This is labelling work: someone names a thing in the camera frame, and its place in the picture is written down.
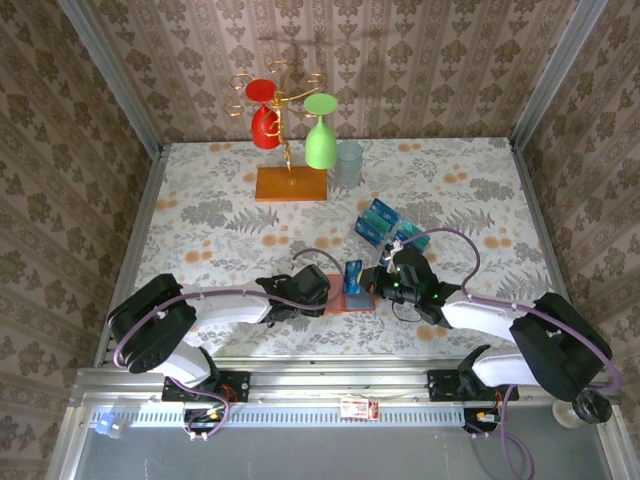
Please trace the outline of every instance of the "green wine glass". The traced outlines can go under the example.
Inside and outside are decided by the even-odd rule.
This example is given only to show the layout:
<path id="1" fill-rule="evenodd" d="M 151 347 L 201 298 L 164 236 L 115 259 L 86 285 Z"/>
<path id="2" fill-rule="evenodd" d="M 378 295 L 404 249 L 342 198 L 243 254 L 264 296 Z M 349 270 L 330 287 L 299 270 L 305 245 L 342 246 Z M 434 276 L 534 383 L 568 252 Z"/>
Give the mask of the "green wine glass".
<path id="1" fill-rule="evenodd" d="M 333 129 L 324 121 L 324 116 L 338 107 L 335 97 L 326 93 L 309 95 L 304 101 L 304 108 L 318 117 L 318 123 L 307 135 L 305 155 L 307 165 L 319 170 L 327 170 L 338 160 L 338 143 Z"/>

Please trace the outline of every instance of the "clear plastic cup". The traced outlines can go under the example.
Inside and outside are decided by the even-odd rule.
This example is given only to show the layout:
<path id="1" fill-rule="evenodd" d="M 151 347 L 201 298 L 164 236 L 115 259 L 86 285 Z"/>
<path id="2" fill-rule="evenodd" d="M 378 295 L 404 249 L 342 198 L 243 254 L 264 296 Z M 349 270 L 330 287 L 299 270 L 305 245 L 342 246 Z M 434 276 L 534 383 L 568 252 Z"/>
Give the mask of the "clear plastic cup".
<path id="1" fill-rule="evenodd" d="M 355 140 L 345 140 L 338 144 L 338 161 L 335 177 L 343 185 L 355 187 L 362 171 L 362 146 Z"/>

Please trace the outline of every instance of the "patterned wallpaper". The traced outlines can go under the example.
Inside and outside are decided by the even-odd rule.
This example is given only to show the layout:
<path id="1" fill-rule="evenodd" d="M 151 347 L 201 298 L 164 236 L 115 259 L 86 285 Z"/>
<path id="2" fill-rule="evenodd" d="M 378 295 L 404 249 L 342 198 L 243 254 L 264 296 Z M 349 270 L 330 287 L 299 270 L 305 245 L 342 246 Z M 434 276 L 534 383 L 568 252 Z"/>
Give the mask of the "patterned wallpaper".
<path id="1" fill-rule="evenodd" d="M 90 0 L 166 143 L 248 139 L 227 83 L 327 73 L 341 137 L 508 136 L 577 0 Z M 289 133 L 312 120 L 290 115 Z"/>
<path id="2" fill-rule="evenodd" d="M 609 0 L 526 147 L 574 304 L 625 375 L 640 452 L 640 2 Z"/>
<path id="3" fill-rule="evenodd" d="M 55 2 L 0 2 L 0 478 L 42 478 L 149 158 Z"/>

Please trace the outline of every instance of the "gold metal stand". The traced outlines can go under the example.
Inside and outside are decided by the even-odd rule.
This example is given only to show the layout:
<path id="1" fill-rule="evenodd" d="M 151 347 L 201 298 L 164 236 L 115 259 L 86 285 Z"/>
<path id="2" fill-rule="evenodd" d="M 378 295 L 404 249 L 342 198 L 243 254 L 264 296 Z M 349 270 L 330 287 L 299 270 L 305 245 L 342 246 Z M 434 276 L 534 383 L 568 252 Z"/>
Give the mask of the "gold metal stand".
<path id="1" fill-rule="evenodd" d="M 291 76 L 291 65 L 284 60 L 276 60 L 269 66 L 269 71 L 278 74 L 283 67 L 287 67 L 287 74 L 282 87 L 276 88 L 272 100 L 265 104 L 273 110 L 277 119 L 268 125 L 268 116 L 262 119 L 259 128 L 267 137 L 278 137 L 281 145 L 284 145 L 284 158 L 286 167 L 258 167 L 256 180 L 256 201 L 258 202 L 287 202 L 287 201 L 323 201 L 327 199 L 327 171 L 316 170 L 311 167 L 293 167 L 291 165 L 291 146 L 285 138 L 285 123 L 283 118 L 284 110 L 289 110 L 296 115 L 305 117 L 315 117 L 308 112 L 294 109 L 291 102 L 304 98 L 312 93 L 320 91 L 327 84 L 327 78 L 322 73 L 312 73 L 308 82 L 316 84 L 315 87 L 298 95 L 291 96 L 286 92 L 289 78 Z M 243 72 L 234 75 L 229 81 L 229 85 L 234 90 L 241 90 L 247 87 L 250 81 L 256 80 L 249 73 Z M 225 102 L 224 110 L 227 115 L 237 117 L 244 112 L 242 100 L 255 102 L 246 97 L 231 98 Z"/>

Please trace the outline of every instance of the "blue object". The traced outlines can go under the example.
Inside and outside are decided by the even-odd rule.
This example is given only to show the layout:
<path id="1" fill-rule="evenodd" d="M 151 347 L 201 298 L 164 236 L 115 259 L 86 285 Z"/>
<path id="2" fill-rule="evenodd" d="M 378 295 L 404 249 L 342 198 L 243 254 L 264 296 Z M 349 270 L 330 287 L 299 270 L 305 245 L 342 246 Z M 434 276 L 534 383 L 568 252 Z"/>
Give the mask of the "blue object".
<path id="1" fill-rule="evenodd" d="M 384 218 L 378 215 L 376 212 L 367 208 L 364 212 L 362 212 L 362 218 L 364 218 L 367 223 L 376 228 L 383 235 L 389 233 L 391 231 L 391 225 Z"/>
<path id="2" fill-rule="evenodd" d="M 100 435 L 109 435 L 113 423 L 116 421 L 116 416 L 113 413 L 103 413 L 100 415 L 100 420 L 96 425 L 96 433 Z"/>
<path id="3" fill-rule="evenodd" d="M 364 290 L 360 293 L 347 294 L 344 300 L 344 309 L 347 311 L 373 309 L 373 296 Z"/>
<path id="4" fill-rule="evenodd" d="M 374 227 L 369 225 L 362 217 L 358 217 L 356 220 L 355 230 L 358 235 L 374 247 L 377 247 L 380 245 L 380 242 L 382 242 L 383 235 Z"/>
<path id="5" fill-rule="evenodd" d="M 409 220 L 402 220 L 402 223 L 400 224 L 400 228 L 398 229 L 398 231 L 406 236 L 406 238 L 404 238 L 403 240 L 407 240 L 411 237 L 415 237 L 416 235 L 422 233 L 422 230 L 416 227 Z M 431 237 L 429 237 L 429 235 L 425 235 L 423 237 L 420 237 L 414 240 L 413 242 L 411 242 L 411 244 L 421 252 L 424 252 L 424 249 L 427 248 L 427 245 L 429 244 L 429 240 L 431 240 Z"/>
<path id="6" fill-rule="evenodd" d="M 370 208 L 385 221 L 389 222 L 392 227 L 400 220 L 400 214 L 378 198 L 373 199 Z"/>
<path id="7" fill-rule="evenodd" d="M 362 271 L 362 260 L 350 260 L 344 268 L 344 293 L 360 293 L 358 277 Z"/>

